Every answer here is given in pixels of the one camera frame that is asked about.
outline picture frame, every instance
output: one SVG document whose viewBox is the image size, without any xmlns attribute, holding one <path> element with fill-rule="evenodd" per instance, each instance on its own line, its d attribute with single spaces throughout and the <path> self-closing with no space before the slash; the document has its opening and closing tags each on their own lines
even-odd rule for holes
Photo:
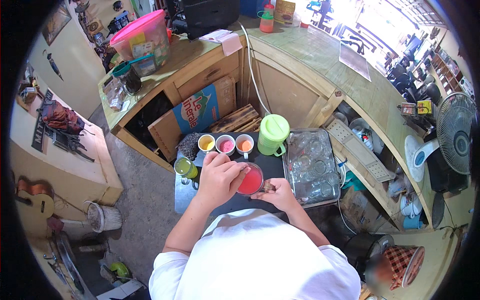
<svg viewBox="0 0 480 300">
<path fill-rule="evenodd" d="M 62 2 L 42 30 L 42 35 L 49 46 L 71 19 L 72 16 L 68 11 L 67 4 Z"/>
</svg>

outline orange powder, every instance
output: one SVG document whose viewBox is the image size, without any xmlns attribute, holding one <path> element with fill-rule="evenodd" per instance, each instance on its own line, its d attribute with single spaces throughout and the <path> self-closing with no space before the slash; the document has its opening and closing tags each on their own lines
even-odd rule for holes
<svg viewBox="0 0 480 300">
<path fill-rule="evenodd" d="M 249 141 L 242 141 L 239 144 L 240 151 L 247 152 L 252 148 L 252 144 Z"/>
</svg>

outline backpack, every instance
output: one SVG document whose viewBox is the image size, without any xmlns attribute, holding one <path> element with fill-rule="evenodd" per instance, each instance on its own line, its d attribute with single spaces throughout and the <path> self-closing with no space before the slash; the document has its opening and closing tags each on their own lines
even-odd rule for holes
<svg viewBox="0 0 480 300">
<path fill-rule="evenodd" d="M 85 127 L 82 118 L 57 100 L 50 105 L 44 105 L 41 113 L 42 120 L 47 126 L 68 134 L 79 135 Z"/>
</svg>

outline pink lid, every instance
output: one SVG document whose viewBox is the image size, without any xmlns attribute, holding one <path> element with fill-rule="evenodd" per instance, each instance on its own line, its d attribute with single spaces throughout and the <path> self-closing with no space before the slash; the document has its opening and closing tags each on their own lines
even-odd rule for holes
<svg viewBox="0 0 480 300">
<path fill-rule="evenodd" d="M 143 32 L 145 26 L 148 26 L 152 22 L 158 22 L 159 18 L 165 18 L 164 10 L 158 10 L 148 13 L 145 16 L 128 23 L 112 37 L 112 39 L 110 40 L 110 44 L 117 44 L 121 41 L 128 40 L 131 37 L 136 36 L 137 34 Z"/>
</svg>

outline hand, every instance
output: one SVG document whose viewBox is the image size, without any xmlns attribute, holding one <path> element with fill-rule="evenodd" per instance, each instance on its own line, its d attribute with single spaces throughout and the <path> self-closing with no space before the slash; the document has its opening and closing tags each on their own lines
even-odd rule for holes
<svg viewBox="0 0 480 300">
<path fill-rule="evenodd" d="M 230 161 L 225 153 L 207 153 L 200 173 L 196 200 L 214 210 L 235 194 L 245 175 L 250 172 L 247 163 Z"/>
<path fill-rule="evenodd" d="M 285 178 L 271 178 L 265 180 L 275 186 L 276 191 L 258 192 L 250 196 L 252 199 L 260 199 L 270 202 L 281 211 L 286 213 L 300 207 L 297 199 L 293 195 L 290 183 Z"/>
</svg>

